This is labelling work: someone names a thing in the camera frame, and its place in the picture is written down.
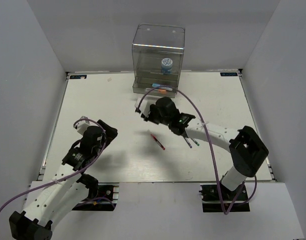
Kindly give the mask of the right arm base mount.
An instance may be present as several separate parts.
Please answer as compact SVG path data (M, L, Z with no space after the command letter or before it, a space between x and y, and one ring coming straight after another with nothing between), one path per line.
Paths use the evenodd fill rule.
M234 191L229 191L227 188L221 186L221 195L223 199L223 205L227 211L232 200L238 193L239 188ZM216 184L202 184L199 190L202 200L202 210L204 213L222 213L222 207L220 203L218 188ZM234 202L230 212L250 212L249 203L243 203L249 198L246 186L243 186L240 194Z

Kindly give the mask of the blue highlighter marker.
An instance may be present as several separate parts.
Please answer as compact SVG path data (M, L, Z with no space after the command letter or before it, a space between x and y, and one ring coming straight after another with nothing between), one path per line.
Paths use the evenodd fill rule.
M158 83L153 83L152 87L159 88L159 89L166 90L166 91L172 91L173 90L172 87L169 87L169 86L166 86L166 85L161 85L161 84L158 84Z

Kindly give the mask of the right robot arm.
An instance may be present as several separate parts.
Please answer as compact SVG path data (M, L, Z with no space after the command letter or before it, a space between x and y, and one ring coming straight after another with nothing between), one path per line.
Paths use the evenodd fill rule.
M229 152L233 166L221 178L218 187L219 195L226 200L236 195L237 188L247 178L256 176L269 155L268 148L252 127L233 129L203 123L192 114L180 112L169 97L156 101L138 98L135 110L144 121L165 125L175 135L208 142Z

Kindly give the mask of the green gel pen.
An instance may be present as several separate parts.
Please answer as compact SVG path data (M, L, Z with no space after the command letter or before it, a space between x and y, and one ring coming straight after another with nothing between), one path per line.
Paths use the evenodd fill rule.
M199 144L194 138L191 138L191 140L192 140L197 146L200 146L200 144Z

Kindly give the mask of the orange highlighter marker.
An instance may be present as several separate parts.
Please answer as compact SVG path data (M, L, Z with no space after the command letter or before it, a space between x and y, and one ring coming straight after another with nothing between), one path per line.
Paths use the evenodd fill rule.
M165 89L145 88L145 92L166 94L168 91Z

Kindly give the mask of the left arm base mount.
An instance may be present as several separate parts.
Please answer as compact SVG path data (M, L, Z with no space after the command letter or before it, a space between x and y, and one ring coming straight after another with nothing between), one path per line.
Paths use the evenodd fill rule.
M113 212L119 199L119 183L99 183L97 195L78 203L73 211Z

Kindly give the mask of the red gel pen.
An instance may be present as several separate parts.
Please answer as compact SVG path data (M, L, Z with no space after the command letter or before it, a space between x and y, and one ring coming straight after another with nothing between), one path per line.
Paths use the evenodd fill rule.
M153 138L153 140L158 144L158 146L162 149L165 150L165 147L162 145L162 143L157 139L157 137L150 131L148 130L148 133L150 136Z

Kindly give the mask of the purple gel pen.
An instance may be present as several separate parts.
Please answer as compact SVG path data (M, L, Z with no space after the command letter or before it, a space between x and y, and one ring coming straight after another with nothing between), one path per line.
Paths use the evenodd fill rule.
M190 149L192 149L193 146L192 146L191 143L189 142L188 138L184 137L184 140L186 141L186 143L188 144L188 146L190 147Z

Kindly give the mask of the blue white slime jar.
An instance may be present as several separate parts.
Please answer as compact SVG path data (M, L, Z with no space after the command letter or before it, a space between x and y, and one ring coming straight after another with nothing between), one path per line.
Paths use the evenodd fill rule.
M162 74L171 74L173 69L173 60L169 57L163 58L160 62L160 71Z

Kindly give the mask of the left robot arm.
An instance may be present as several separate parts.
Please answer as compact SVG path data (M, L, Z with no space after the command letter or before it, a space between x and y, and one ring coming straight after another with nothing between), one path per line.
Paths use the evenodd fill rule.
M9 218L16 240L49 240L56 225L80 202L99 194L99 181L86 170L118 136L118 130L102 120L81 117L73 125L81 135L62 159L51 181L40 186L40 194L22 212Z

